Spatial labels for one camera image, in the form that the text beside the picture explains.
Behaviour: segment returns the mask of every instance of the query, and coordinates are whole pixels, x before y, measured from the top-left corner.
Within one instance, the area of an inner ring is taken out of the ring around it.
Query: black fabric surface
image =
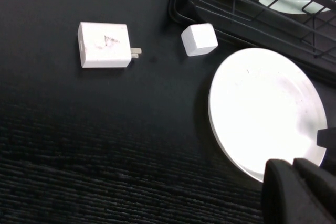
[[[211,77],[236,48],[187,58],[168,1],[0,0],[0,223],[263,222],[261,184],[207,119]],[[143,54],[82,70],[80,21],[127,24]],[[314,84],[336,126],[336,90]]]

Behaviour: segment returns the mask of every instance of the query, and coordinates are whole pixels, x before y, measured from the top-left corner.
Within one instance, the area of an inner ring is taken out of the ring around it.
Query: white cube
[[[188,26],[181,34],[181,37],[188,56],[205,55],[218,46],[212,24]]]
[[[125,68],[132,59],[125,24],[81,22],[78,44],[83,68]]]

